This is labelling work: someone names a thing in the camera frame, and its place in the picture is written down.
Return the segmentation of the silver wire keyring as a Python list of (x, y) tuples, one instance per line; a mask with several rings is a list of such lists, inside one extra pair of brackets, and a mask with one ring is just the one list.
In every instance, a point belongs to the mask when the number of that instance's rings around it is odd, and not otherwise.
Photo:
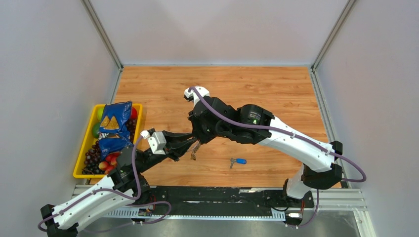
[(191, 149), (191, 159), (192, 160), (196, 160), (196, 153), (199, 150), (199, 148), (201, 147), (201, 143), (199, 141), (196, 142), (196, 144), (192, 147)]

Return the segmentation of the blue capped key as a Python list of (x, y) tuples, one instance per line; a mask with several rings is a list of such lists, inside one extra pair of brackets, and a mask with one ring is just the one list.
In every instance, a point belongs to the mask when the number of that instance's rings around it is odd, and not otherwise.
[(243, 158), (230, 158), (230, 169), (233, 168), (234, 164), (247, 164), (247, 160)]

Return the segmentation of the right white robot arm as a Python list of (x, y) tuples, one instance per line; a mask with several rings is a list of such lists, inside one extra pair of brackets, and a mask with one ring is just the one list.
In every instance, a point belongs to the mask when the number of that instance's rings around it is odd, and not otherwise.
[(239, 144), (267, 146), (285, 153), (300, 162), (300, 170), (287, 179), (282, 192), (283, 202), (295, 206), (310, 189), (327, 190), (342, 179), (342, 168), (335, 164), (334, 147), (292, 129), (278, 117), (253, 104), (234, 109), (217, 97), (204, 96), (218, 114), (234, 121), (230, 124), (209, 110), (197, 97), (186, 96), (193, 101), (188, 119), (192, 133), (201, 144), (215, 137), (222, 137)]

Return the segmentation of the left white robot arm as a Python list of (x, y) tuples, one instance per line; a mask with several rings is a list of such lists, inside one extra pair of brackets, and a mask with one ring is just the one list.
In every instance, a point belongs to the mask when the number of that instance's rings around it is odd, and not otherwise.
[(137, 142), (146, 140), (149, 148), (137, 144), (122, 149), (117, 165), (95, 185), (60, 205), (41, 208), (38, 229), (49, 237), (75, 237), (105, 214), (126, 205), (148, 206), (151, 191), (142, 173), (163, 160), (178, 161), (198, 141), (191, 133), (144, 130)]

